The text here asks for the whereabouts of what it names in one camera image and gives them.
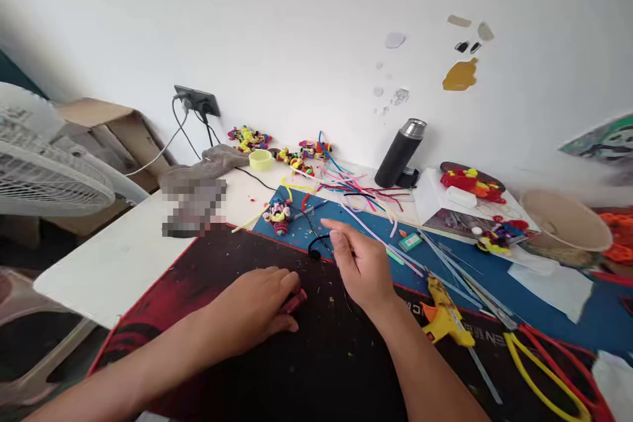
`fan grille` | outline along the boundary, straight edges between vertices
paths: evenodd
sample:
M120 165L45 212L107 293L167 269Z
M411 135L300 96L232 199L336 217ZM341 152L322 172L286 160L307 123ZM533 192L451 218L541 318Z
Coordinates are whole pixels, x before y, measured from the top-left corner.
M114 194L108 178L38 138L25 127L24 114L0 106L0 212L81 216L109 206Z

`red scissors handle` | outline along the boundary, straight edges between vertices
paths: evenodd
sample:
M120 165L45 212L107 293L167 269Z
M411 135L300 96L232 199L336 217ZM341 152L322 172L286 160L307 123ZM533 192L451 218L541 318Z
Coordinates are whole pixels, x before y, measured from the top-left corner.
M519 331L527 336L536 350L543 356L550 368L552 368L552 370L556 373L556 376L558 376L561 381L563 381L567 385L567 387L569 387L569 389L576 395L576 397L578 397L578 399L583 402L583 404L590 408L590 410L593 412L593 416L596 422L615 422L615 418L613 417L611 410L609 410L607 402L605 401L602 393L600 393L600 389L598 389L598 386L595 383L595 379L593 379L593 375L591 374L589 369L587 369L585 365L569 349L530 325L519 325ZM595 402L590 401L587 396L585 396L576 386L574 386L572 381L567 377L560 366L558 366L554 359L549 355L549 353L545 351L545 348L543 347L543 345L541 345L541 342L536 338L537 336L539 338L543 338L551 345L554 345L561 353L569 358L572 364L580 371L580 373L584 376L584 378L591 386L591 389L595 394Z

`cardboard box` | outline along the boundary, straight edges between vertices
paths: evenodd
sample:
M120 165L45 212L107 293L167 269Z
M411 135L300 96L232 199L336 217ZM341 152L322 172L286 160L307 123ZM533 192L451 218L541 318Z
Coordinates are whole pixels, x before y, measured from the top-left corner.
M129 107L83 98L68 104L56 104L56 109L67 122L63 130L65 135L123 174L151 162L162 149L145 125L142 115ZM160 175L169 167L170 163L163 155L130 178L148 193L153 193L158 189ZM44 219L85 237L128 207L125 200L117 199L110 207L91 216Z

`thermos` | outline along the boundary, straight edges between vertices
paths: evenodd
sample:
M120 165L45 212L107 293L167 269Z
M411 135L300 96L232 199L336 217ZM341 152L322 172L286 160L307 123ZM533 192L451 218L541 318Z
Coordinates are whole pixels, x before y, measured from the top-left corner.
M409 119L402 126L391 143L387 155L384 156L380 168L378 168L378 173L374 178L378 186L390 188L396 183L418 145L422 142L426 126L427 123L420 119Z

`blue cutting mat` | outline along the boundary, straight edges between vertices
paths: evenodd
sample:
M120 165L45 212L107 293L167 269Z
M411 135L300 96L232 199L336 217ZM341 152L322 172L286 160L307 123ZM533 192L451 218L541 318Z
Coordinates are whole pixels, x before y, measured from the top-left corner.
M300 208L305 193L292 190L292 196L293 206ZM288 194L285 188L279 187L273 197L285 200L288 198ZM308 199L307 206L312 206L322 201L323 198L311 196ZM301 213L291 209L291 217L295 214ZM398 247L398 241L402 237L396 232L393 239L389 238L389 233L392 229L392 224L389 223L389 220L366 212L358 213L357 216L384 242ZM321 218L345 222L358 229L361 233L367 234L338 203L332 201L309 213L309 217L319 235L328 233L328 230L321 226ZM407 224L398 224L398 230L400 229L407 234L415 231L414 227ZM289 224L288 234L285 236L275 235L272 225L265 222L264 218L259 219L253 231L303 250L307 250L308 244L316 237L304 216ZM486 290L491 292L519 317L515 317L517 321L523 319L551 337L582 346L593 352L603 349L609 353L629 358L628 352L633 349L633 317L620 304L619 297L633 298L632 288L622 287L602 280L594 280L593 293L585 305L580 321L574 324L564 313L538 298L512 276L508 275L510 262L507 260L483 254L473 245L436 234L432 234L432 236L436 243L443 243L450 247L455 255L477 269L481 274L467 266L463 266L466 272L471 274ZM322 256L329 257L328 251L323 247L322 243L315 244L313 248L318 249ZM453 277L428 244L420 244L407 254L417 262L429 267L431 272L454 284ZM426 279L421 279L407 266L401 266L391 258L389 261L395 284L428 295ZM477 307L469 301L451 290L448 291L457 306L477 311Z

